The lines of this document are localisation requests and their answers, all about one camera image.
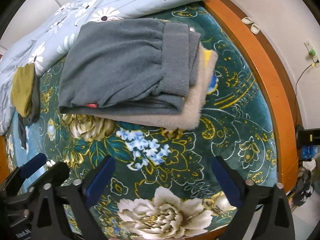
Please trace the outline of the grey sweatpants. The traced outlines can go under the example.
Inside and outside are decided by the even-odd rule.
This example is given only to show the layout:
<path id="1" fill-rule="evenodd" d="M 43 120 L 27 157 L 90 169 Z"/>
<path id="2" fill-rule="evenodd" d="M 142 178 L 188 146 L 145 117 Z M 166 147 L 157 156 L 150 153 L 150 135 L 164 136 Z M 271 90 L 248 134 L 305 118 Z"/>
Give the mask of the grey sweatpants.
<path id="1" fill-rule="evenodd" d="M 200 34 L 189 25 L 137 18 L 83 25 L 59 84 L 63 114 L 145 114 L 173 105 L 196 82 Z"/>

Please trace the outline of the dark grey garment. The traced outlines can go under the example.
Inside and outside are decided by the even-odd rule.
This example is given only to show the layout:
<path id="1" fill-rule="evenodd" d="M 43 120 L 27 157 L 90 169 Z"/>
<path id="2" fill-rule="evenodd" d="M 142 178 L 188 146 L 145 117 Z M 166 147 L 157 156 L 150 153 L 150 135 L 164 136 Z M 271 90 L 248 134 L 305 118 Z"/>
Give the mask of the dark grey garment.
<path id="1" fill-rule="evenodd" d="M 33 81 L 33 88 L 31 99 L 29 100 L 30 113 L 27 117 L 22 117 L 18 114 L 18 136 L 21 142 L 21 147 L 27 150 L 27 131 L 26 128 L 36 123 L 40 118 L 40 81 L 39 77 L 35 75 Z"/>

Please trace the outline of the teal floral bed blanket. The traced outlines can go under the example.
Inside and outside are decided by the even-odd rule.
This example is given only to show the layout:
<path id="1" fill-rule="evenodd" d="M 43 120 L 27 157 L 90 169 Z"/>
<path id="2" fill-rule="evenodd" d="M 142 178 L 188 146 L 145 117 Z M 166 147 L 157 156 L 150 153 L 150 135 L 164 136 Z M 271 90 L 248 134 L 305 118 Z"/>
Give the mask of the teal floral bed blanket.
<path id="1" fill-rule="evenodd" d="M 21 146 L 16 117 L 5 135 L 11 170 L 44 153 L 47 166 L 63 161 L 70 167 L 68 184 L 84 178 L 104 156 L 114 157 L 113 177 L 91 208 L 108 238 L 186 238 L 229 224 L 235 209 L 226 203 L 211 171 L 209 162 L 216 155 L 256 184 L 277 182 L 270 111 L 236 46 L 199 4 L 160 12 L 155 18 L 188 24 L 201 34 L 207 51 L 217 52 L 195 130 L 61 114 L 58 89 L 64 60 L 60 60 L 41 77 L 41 115 L 26 129 L 26 147 Z"/>

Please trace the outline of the olive yellow knit garment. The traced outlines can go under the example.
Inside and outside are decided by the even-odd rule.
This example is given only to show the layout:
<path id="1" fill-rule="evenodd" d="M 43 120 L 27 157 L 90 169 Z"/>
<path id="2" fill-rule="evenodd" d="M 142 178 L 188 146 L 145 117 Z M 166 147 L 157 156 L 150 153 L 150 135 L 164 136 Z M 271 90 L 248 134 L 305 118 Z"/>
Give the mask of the olive yellow knit garment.
<path id="1" fill-rule="evenodd" d="M 18 67 L 12 80 L 11 103 L 22 117 L 27 117 L 30 113 L 29 100 L 34 77 L 35 64 L 30 63 L 24 67 Z"/>

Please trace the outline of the beige fluffy folded garment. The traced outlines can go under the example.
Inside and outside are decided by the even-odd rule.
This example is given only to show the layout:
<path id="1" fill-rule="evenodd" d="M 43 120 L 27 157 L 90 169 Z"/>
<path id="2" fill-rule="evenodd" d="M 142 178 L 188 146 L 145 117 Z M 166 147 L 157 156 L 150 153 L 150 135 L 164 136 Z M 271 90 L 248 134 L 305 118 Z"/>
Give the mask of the beige fluffy folded garment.
<path id="1" fill-rule="evenodd" d="M 166 129 L 195 129 L 200 122 L 201 109 L 206 103 L 206 95 L 217 62 L 217 52 L 199 45 L 195 63 L 196 82 L 185 97 L 166 95 L 164 98 L 173 103 L 169 108 L 145 114 L 98 114 L 94 116 L 115 121 L 129 122 L 144 126 L 163 127 Z"/>

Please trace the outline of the light blue floral quilt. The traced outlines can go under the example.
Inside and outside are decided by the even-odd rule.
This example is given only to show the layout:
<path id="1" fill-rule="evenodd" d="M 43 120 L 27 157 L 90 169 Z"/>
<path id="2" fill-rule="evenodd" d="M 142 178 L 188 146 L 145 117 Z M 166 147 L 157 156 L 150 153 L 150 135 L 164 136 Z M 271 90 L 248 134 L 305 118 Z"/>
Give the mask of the light blue floral quilt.
<path id="1" fill-rule="evenodd" d="M 80 28 L 88 22 L 139 18 L 202 0 L 74 0 L 64 4 L 39 28 L 21 38 L 1 58 L 1 135 L 8 130 L 15 107 L 10 100 L 18 67 L 33 63 L 42 76 L 66 55 Z"/>

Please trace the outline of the white slippers pair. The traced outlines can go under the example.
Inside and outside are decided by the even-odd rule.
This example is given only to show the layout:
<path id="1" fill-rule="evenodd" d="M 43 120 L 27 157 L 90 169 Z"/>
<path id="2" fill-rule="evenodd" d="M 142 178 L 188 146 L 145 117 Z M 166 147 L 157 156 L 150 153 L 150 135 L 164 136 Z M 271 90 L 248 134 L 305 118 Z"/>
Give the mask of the white slippers pair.
<path id="1" fill-rule="evenodd" d="M 260 33 L 260 28 L 253 22 L 253 20 L 250 17 L 246 16 L 246 17 L 242 18 L 241 21 L 245 25 L 250 26 L 250 31 L 254 35 L 258 35 Z"/>

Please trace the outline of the white wall socket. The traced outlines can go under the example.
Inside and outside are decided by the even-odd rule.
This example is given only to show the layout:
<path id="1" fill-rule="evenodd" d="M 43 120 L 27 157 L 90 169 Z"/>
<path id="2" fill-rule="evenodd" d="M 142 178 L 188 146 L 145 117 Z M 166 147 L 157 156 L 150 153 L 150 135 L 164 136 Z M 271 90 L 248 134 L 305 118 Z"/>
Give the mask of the white wall socket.
<path id="1" fill-rule="evenodd" d="M 305 45 L 305 47 L 306 47 L 306 49 L 308 51 L 309 57 L 312 58 L 315 67 L 318 68 L 319 67 L 319 55 L 315 51 L 311 41 L 310 40 L 306 40 L 304 42 L 304 45 Z"/>

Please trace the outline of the orange wooden bed frame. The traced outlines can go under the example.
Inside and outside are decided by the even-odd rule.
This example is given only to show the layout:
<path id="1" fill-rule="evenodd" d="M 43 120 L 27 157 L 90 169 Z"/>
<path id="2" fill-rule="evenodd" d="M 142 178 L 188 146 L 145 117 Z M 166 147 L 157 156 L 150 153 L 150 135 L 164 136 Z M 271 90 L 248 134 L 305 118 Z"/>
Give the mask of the orange wooden bed frame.
<path id="1" fill-rule="evenodd" d="M 203 4 L 236 44 L 263 92 L 273 122 L 278 180 L 285 191 L 290 191 L 298 177 L 298 152 L 290 103 L 277 72 L 281 61 L 266 37 L 262 33 L 254 35 L 242 22 L 246 13 L 231 0 L 204 0 Z"/>

